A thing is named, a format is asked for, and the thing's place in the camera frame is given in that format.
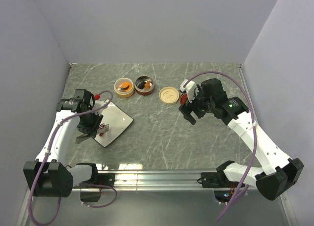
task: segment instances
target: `marble tabletop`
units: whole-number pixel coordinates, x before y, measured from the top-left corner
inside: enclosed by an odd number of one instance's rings
[[[130,98],[119,98],[114,94],[113,103],[134,122],[106,148],[93,139],[75,144],[75,137],[80,135],[75,132],[67,151],[67,164],[92,162],[97,163],[98,168],[109,170],[207,169],[216,168],[227,160],[247,164],[251,151],[221,120],[206,114],[193,126],[179,112],[179,102],[167,105],[159,99],[163,87],[179,89],[184,79],[209,70],[227,73],[241,81],[236,64],[74,64],[64,98],[72,97],[76,88],[85,88],[94,94],[102,90],[114,91],[115,81],[122,77],[135,81],[141,75],[148,75],[155,80],[156,87],[149,96],[134,93]],[[199,84],[209,78],[218,76],[204,75],[194,81]],[[219,78],[229,97],[238,96],[245,101],[233,82]]]

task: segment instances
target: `white wall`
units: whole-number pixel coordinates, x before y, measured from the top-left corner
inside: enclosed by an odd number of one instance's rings
[[[69,62],[241,62],[277,0],[36,0]]]
[[[288,192],[301,226],[314,225],[314,0],[278,0],[244,63],[262,127],[304,170]]]
[[[69,65],[34,0],[0,0],[0,225],[15,225],[25,161],[45,144]]]

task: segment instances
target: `lid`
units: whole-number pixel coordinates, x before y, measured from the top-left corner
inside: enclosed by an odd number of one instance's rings
[[[166,104],[175,104],[179,99],[179,92],[174,87],[164,87],[160,93],[159,98]]]

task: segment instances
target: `round container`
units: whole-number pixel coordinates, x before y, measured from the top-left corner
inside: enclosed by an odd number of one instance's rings
[[[175,104],[179,99],[179,92],[174,87],[164,87],[160,90],[159,98],[168,105]]]
[[[132,88],[129,91],[125,91],[125,92],[118,91],[118,88],[125,82],[129,82],[132,85]],[[132,80],[128,78],[120,78],[114,83],[114,91],[116,92],[118,97],[121,97],[121,98],[131,97],[134,93],[134,84]]]
[[[149,89],[138,88],[137,86],[143,82],[150,82],[152,85]],[[154,88],[155,88],[154,81],[149,76],[144,75],[144,76],[138,77],[135,81],[135,90],[137,91],[138,94],[141,94],[143,96],[147,96],[147,95],[151,94],[154,91]]]

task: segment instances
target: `brown bowl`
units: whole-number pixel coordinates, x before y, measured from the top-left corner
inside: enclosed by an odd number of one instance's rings
[[[138,85],[140,85],[143,82],[147,82],[147,81],[149,81],[152,84],[149,89],[140,89],[138,87]],[[154,88],[155,88],[155,84],[154,84],[153,79],[147,75],[140,76],[135,81],[135,90],[137,91],[138,94],[141,94],[143,96],[147,96],[147,95],[151,94],[154,91]]]

